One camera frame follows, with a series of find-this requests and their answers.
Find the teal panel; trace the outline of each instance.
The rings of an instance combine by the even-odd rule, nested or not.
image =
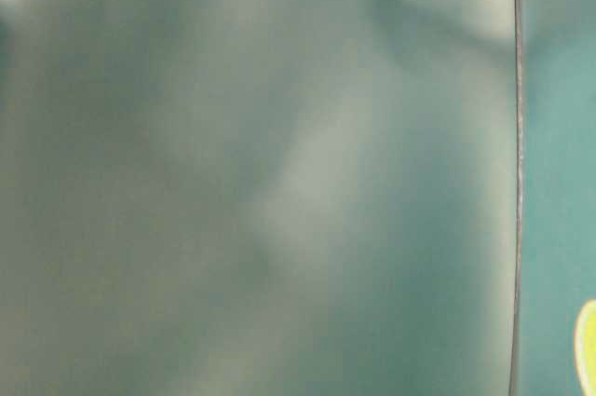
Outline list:
[[[507,394],[513,0],[2,9],[1,394]]]
[[[574,327],[596,296],[596,4],[521,4],[526,160],[518,393],[579,395]]]

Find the yellow object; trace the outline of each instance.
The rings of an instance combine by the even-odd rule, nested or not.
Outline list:
[[[576,368],[581,388],[596,396],[596,300],[588,301],[576,324]]]

